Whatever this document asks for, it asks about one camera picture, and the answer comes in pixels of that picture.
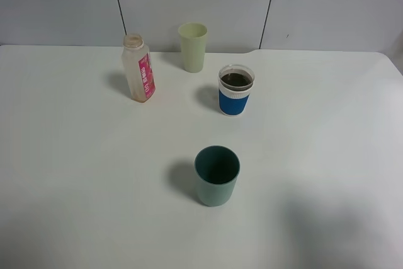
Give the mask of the dark green cup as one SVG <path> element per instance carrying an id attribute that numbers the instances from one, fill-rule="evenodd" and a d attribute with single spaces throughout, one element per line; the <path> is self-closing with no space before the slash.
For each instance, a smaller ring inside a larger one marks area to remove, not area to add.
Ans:
<path id="1" fill-rule="evenodd" d="M 208 146 L 196 155 L 194 166 L 200 202 L 209 207 L 225 204 L 241 170 L 237 155 L 224 146 Z"/>

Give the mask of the tea bottle with pink label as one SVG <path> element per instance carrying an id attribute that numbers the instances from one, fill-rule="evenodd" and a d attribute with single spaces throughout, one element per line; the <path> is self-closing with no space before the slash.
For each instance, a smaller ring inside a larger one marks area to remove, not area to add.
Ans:
<path id="1" fill-rule="evenodd" d="M 156 86 L 150 61 L 149 47 L 139 34 L 126 34 L 123 38 L 122 64 L 131 98 L 146 102 Z"/>

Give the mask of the light green tall cup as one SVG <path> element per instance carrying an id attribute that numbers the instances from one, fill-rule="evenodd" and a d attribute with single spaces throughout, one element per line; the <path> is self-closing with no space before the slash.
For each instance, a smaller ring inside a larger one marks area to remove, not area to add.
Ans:
<path id="1" fill-rule="evenodd" d="M 203 69 L 207 44 L 207 27 L 201 23 L 185 23 L 178 28 L 184 69 L 197 73 Z"/>

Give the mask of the glass cup with blue sleeve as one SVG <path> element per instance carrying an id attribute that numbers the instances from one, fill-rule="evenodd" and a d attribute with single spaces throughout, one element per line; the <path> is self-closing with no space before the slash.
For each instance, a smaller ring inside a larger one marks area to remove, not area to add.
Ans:
<path id="1" fill-rule="evenodd" d="M 240 64 L 229 64 L 218 74 L 219 107 L 228 116 L 240 115 L 254 85 L 253 71 Z"/>

